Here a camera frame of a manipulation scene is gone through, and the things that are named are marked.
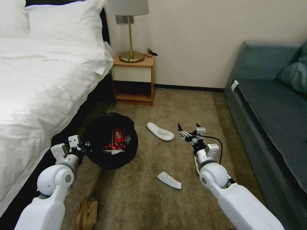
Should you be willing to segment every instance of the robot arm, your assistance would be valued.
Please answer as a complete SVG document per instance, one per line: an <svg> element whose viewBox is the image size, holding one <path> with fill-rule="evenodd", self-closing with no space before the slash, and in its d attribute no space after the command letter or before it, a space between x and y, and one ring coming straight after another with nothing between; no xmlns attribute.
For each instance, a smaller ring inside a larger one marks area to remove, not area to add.
<svg viewBox="0 0 307 230"><path fill-rule="evenodd" d="M202 185L217 198L235 227L238 230L284 230L279 220L247 188L237 184L227 170L216 163L218 146L206 145L204 137L198 136L199 130L204 136L206 130L197 124L193 133L183 131L178 124L178 135L194 148Z"/></svg>
<svg viewBox="0 0 307 230"><path fill-rule="evenodd" d="M78 136L69 137L70 154L65 144L51 148L56 165L46 168L39 175L37 188L41 194L23 210L15 230L61 229L65 214L64 200L85 154L85 149L78 146L79 140Z"/></svg>

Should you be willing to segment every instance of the sofa armrest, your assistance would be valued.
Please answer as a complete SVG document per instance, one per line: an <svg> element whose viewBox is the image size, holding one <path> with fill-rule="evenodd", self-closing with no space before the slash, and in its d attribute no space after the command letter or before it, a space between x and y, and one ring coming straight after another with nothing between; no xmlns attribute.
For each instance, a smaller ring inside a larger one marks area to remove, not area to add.
<svg viewBox="0 0 307 230"><path fill-rule="evenodd" d="M274 80L298 58L301 44L245 41L230 75L231 80Z"/></svg>

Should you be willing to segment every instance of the bed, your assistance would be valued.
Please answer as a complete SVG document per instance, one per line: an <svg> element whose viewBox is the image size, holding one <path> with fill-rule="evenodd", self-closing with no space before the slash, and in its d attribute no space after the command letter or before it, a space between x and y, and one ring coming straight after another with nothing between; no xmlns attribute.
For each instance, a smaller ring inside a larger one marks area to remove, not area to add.
<svg viewBox="0 0 307 230"><path fill-rule="evenodd" d="M27 0L27 6L71 2L77 1ZM104 10L100 17L109 43ZM54 164L50 146L82 123L94 97L89 94L106 84L111 88L106 75L113 59L105 42L98 47L47 41L0 38L0 226L5 229L13 229L37 195L38 175Z"/></svg>

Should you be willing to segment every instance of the beige carpet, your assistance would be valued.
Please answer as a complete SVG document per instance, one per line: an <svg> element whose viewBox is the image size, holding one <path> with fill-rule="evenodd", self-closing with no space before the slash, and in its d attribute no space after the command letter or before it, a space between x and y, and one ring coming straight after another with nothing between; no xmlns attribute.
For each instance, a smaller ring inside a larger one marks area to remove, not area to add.
<svg viewBox="0 0 307 230"><path fill-rule="evenodd" d="M135 122L137 155L115 171L101 170L86 157L65 200L62 230L75 229L78 204L84 197L98 199L94 230L233 228L215 197L202 187L192 147L177 136L177 123L192 131L197 122L207 129L207 135L219 138L224 145L222 165L228 174L264 202L223 93L158 88L152 107L97 103L85 124L103 111L121 113ZM147 122L172 131L175 138L170 142L158 139L146 128ZM157 179L162 171L181 182L182 189Z"/></svg>

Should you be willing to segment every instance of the slipper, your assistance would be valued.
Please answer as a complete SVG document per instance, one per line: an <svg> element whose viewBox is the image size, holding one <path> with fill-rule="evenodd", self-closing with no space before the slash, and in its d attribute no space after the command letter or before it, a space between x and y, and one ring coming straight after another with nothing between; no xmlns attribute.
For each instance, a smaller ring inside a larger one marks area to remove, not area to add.
<svg viewBox="0 0 307 230"><path fill-rule="evenodd" d="M164 140L164 141L170 141L173 140L175 135L170 132L167 131L165 129L161 129L158 126L156 126L154 123L152 122L148 122L147 123L147 128L153 133L155 134L158 138Z"/></svg>
<svg viewBox="0 0 307 230"><path fill-rule="evenodd" d="M193 154L193 158L194 158L194 163L195 163L196 172L197 172L198 175L199 175L198 164L197 164L197 161L196 161L196 156L194 156L194 154Z"/></svg>

